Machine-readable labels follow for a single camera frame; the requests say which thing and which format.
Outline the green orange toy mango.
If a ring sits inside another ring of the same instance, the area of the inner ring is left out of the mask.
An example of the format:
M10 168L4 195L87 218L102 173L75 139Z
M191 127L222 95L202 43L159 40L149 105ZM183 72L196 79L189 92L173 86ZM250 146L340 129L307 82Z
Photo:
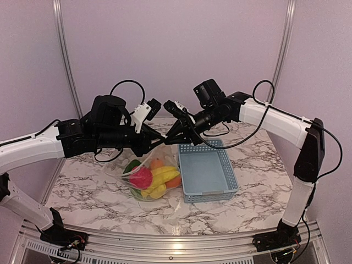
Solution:
M163 166L164 166L164 163L159 158L152 159L151 162L150 162L150 170L161 168Z

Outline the green toy bell pepper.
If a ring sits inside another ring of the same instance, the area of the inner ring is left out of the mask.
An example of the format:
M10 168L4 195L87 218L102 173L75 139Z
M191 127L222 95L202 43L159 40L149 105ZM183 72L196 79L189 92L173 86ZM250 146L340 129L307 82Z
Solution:
M134 159L132 160L126 167L124 170L124 174L125 173L129 173L131 172L135 167L138 167L141 164L141 162L138 159Z

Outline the clear zip top bag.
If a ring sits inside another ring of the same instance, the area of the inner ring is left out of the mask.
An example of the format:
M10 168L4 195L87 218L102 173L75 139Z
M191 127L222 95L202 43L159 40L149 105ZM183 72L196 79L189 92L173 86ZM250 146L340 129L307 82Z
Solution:
M140 201L154 201L182 184L175 146L161 144L137 157L126 149L104 166L104 172L124 184Z

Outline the yellow toy banana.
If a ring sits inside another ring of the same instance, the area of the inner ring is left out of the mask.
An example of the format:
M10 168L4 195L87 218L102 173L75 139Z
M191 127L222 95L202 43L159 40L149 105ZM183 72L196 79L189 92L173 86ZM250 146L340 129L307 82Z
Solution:
M159 199L170 190L166 188L166 182L181 176L179 169L172 166L163 166L151 172L153 176L151 185L147 189L141 190L143 200Z

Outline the red toy apple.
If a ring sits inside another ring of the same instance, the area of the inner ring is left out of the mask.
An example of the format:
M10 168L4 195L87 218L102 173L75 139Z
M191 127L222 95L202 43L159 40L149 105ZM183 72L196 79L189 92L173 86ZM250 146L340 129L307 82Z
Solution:
M151 171L148 168L143 167L129 175L129 183L138 189L145 190L151 185L152 178Z

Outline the orange toy orange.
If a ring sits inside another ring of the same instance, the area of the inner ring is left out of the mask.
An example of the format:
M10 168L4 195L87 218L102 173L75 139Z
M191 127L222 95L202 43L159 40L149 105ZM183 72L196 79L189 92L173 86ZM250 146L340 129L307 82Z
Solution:
M172 180L166 182L166 188L173 189L173 188L178 187L181 183L182 183L182 178L179 175L179 176L173 178Z

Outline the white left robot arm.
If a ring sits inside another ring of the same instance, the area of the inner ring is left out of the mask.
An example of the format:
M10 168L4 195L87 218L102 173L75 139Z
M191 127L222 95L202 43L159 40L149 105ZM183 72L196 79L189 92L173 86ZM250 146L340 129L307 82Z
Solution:
M28 164L84 153L99 154L103 149L131 149L140 157L151 151L160 133L145 125L161 109L156 99L143 102L130 113L117 96L94 99L91 111L81 119L54 120L39 132L1 143L1 206L23 217L55 241L64 245L69 232L60 214L36 202L10 182L8 172Z

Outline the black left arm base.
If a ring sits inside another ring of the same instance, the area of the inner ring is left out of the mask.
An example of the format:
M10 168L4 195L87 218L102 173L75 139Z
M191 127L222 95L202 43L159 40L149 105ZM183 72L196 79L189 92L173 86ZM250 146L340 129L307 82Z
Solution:
M53 217L52 225L45 230L37 228L41 233L40 239L64 248L67 248L71 243L78 241L78 249L84 250L88 234L65 228L59 212L53 208L50 208L49 210Z

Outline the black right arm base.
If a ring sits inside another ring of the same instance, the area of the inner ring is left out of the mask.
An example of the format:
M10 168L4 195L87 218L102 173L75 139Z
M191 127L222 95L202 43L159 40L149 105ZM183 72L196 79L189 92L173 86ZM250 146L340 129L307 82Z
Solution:
M255 234L252 244L256 247L257 252L275 250L294 244L300 244L301 236L298 226L290 226L281 219L275 231Z

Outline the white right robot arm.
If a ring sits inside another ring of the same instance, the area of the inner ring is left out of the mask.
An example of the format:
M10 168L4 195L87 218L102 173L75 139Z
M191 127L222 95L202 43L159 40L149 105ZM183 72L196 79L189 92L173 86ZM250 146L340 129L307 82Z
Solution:
M299 223L308 206L325 156L322 121L294 116L243 92L226 96L213 79L197 85L194 93L203 109L195 115L190 115L177 102L167 101L164 104L164 108L177 119L166 134L167 145L201 144L204 142L201 133L221 122L234 121L262 128L300 150L294 165L293 189L281 220L285 225L272 235L272 241L277 246L286 245L294 237L292 227Z

